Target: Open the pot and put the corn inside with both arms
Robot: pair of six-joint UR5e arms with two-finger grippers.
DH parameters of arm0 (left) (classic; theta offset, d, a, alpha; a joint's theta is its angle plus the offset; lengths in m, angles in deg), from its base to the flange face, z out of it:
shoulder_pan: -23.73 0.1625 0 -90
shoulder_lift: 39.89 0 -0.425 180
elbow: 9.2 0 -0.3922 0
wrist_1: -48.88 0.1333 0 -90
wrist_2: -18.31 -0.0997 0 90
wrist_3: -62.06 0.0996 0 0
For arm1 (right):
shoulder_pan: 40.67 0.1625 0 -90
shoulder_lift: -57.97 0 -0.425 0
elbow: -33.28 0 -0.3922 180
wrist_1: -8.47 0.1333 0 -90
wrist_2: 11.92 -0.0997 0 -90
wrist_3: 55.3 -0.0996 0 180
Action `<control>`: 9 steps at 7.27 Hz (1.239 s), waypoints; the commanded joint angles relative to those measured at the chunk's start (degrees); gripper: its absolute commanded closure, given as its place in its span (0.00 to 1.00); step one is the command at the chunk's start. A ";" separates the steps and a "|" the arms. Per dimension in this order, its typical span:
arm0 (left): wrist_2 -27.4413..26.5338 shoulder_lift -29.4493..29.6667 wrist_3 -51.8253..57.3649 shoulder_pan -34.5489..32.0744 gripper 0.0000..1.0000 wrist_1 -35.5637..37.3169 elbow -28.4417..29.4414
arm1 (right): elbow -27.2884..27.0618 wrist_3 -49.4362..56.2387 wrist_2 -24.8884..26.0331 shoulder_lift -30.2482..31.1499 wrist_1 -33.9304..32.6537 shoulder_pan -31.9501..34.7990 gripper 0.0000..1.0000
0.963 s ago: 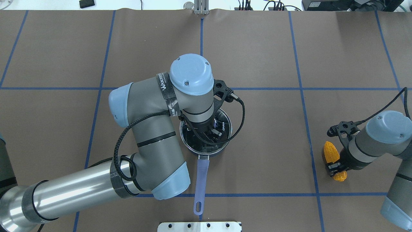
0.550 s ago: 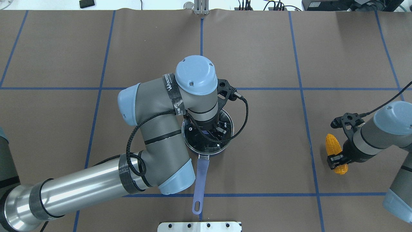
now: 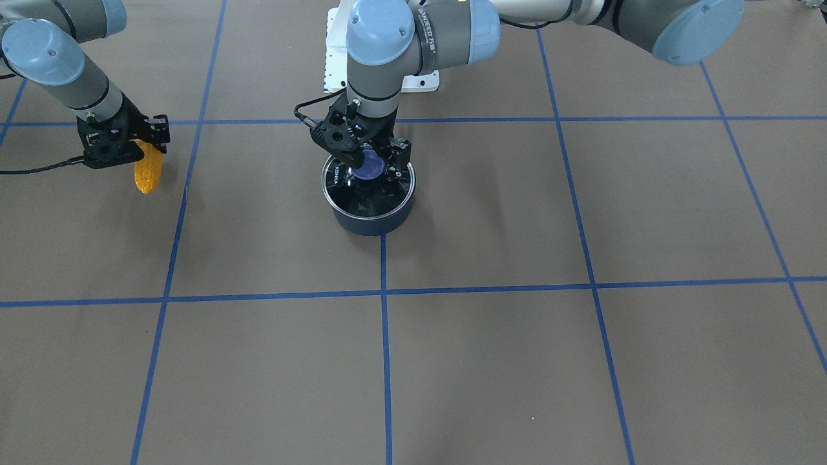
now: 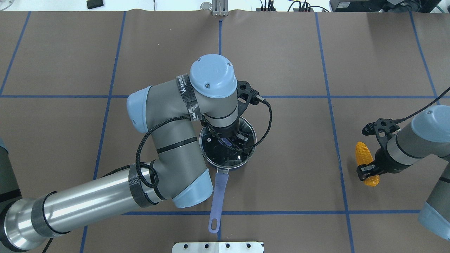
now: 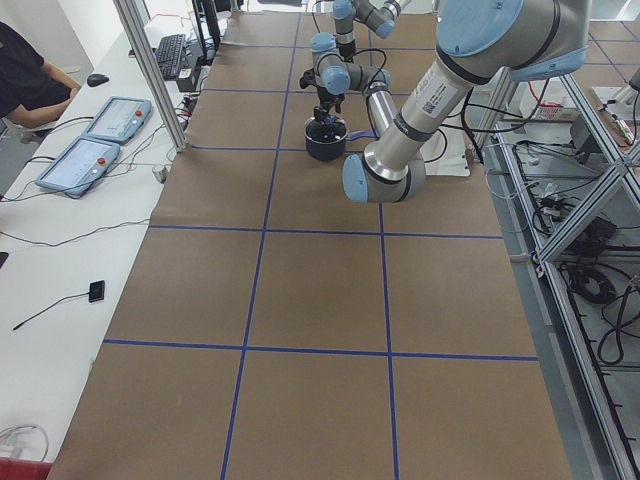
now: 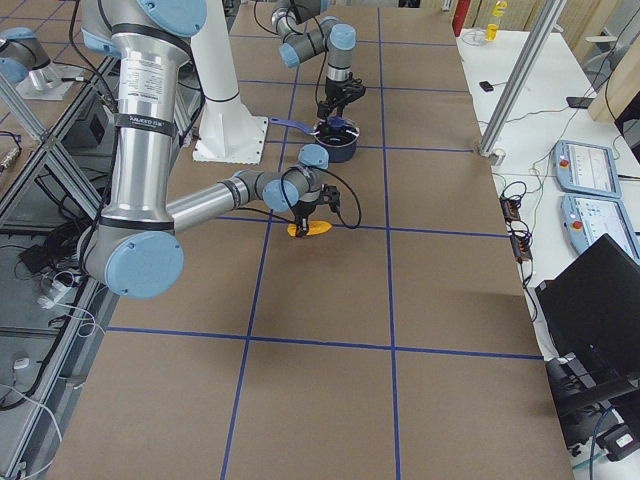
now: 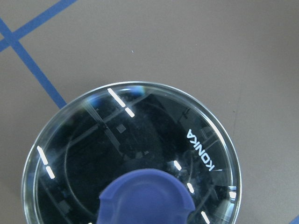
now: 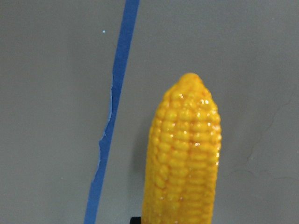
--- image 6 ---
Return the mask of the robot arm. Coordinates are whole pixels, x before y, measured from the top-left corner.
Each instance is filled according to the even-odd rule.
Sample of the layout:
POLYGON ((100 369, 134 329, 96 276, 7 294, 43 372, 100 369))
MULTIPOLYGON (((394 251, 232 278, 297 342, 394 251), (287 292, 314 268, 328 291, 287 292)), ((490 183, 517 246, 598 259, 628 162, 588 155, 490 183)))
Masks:
POLYGON ((279 54, 287 67, 325 56, 325 98, 316 101, 321 120, 342 116, 346 106, 366 92, 352 71, 356 30, 336 17, 321 17, 328 6, 327 1, 280 1, 271 14, 271 25, 282 40, 279 54))
POLYGON ((82 237, 81 264, 112 292, 148 299, 179 278, 177 233, 261 200, 275 211, 314 201, 329 156, 307 145, 283 173, 247 169, 176 201, 167 198, 181 130, 180 69, 193 63, 204 94, 200 146, 207 157, 259 161, 266 119, 239 96, 228 27, 217 1, 84 1, 86 46, 120 60, 110 199, 82 237))

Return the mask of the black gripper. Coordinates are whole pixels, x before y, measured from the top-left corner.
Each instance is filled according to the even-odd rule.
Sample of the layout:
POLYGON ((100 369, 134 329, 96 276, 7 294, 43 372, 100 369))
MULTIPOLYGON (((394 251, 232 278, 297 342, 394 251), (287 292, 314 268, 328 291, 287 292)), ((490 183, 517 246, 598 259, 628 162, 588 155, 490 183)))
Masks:
POLYGON ((315 212, 319 200, 299 200, 295 204, 295 237, 303 237, 309 232, 309 218, 315 212))
POLYGON ((347 79, 343 81, 334 81, 327 78, 325 81, 325 100, 319 101, 317 104, 317 118, 326 120, 332 112, 332 108, 336 108, 336 115, 342 117, 348 103, 351 102, 352 82, 347 79))

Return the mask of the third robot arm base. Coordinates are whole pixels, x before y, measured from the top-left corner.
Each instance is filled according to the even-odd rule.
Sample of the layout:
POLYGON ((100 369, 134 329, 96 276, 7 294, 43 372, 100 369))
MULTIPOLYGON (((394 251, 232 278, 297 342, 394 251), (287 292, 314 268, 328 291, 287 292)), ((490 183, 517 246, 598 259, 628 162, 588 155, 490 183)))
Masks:
POLYGON ((23 99, 61 101, 82 70, 54 63, 31 29, 14 27, 1 32, 1 74, 23 99))

